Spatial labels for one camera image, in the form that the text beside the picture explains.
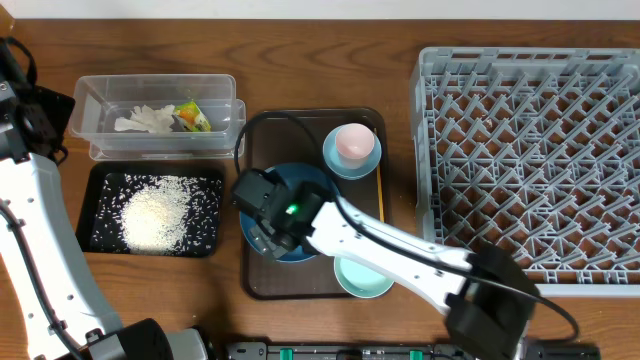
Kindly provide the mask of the dark blue plate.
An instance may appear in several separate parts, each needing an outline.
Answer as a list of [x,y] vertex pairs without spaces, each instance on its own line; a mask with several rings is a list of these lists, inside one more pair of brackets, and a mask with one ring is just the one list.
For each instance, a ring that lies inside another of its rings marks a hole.
[[[305,163],[283,163],[272,166],[265,170],[267,174],[278,174],[287,187],[293,189],[301,182],[314,182],[327,187],[327,177],[324,172],[319,168],[305,164]],[[259,249],[255,237],[251,235],[250,231],[256,226],[256,222],[253,218],[246,215],[243,212],[239,213],[240,226],[242,233],[248,242],[249,246],[259,255],[262,254]],[[282,263],[297,263],[307,261],[314,257],[314,254],[307,253],[301,246],[298,246],[294,251],[284,254],[282,257],[277,258],[278,262]]]

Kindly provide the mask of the mint green bowl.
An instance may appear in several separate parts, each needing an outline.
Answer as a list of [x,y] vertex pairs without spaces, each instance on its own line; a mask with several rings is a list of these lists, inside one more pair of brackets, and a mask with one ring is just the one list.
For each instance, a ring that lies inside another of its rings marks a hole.
[[394,285],[393,280],[345,258],[334,258],[334,273],[340,286],[358,298],[380,297]]

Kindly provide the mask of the white rice pile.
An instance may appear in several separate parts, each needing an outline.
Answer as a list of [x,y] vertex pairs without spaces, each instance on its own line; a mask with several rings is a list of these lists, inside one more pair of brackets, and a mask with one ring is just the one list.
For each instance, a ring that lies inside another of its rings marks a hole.
[[102,181],[89,250],[206,257],[216,248],[219,177],[111,173]]

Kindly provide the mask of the yellow green snack wrapper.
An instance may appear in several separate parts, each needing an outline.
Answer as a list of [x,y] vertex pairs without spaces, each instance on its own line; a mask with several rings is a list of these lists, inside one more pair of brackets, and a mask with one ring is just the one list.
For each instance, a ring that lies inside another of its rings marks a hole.
[[194,101],[176,106],[173,115],[185,131],[210,132],[212,130],[208,118]]

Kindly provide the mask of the white tissue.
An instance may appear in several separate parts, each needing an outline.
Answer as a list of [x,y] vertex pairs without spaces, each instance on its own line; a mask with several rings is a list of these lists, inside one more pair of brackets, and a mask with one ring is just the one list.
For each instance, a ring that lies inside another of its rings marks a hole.
[[135,106],[129,118],[119,117],[115,120],[114,130],[142,131],[149,133],[165,134],[172,132],[174,124],[174,105],[167,105],[158,110],[149,106]]

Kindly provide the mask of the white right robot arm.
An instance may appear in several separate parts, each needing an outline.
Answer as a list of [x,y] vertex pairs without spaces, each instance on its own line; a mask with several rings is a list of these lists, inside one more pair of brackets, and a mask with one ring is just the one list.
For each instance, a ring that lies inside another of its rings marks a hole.
[[539,292],[505,250],[428,243],[355,208],[329,176],[288,186],[275,172],[244,170],[231,199],[270,230],[267,254],[303,246],[348,259],[426,300],[444,314],[450,340],[474,357],[520,355]]

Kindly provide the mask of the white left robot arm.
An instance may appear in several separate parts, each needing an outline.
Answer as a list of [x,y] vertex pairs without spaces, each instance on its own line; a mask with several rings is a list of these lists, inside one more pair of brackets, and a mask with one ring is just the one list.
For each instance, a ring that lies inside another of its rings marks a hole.
[[32,359],[212,359],[196,328],[129,326],[92,276],[67,214],[58,167],[73,98],[37,85],[13,37],[1,40],[1,257],[24,318]]

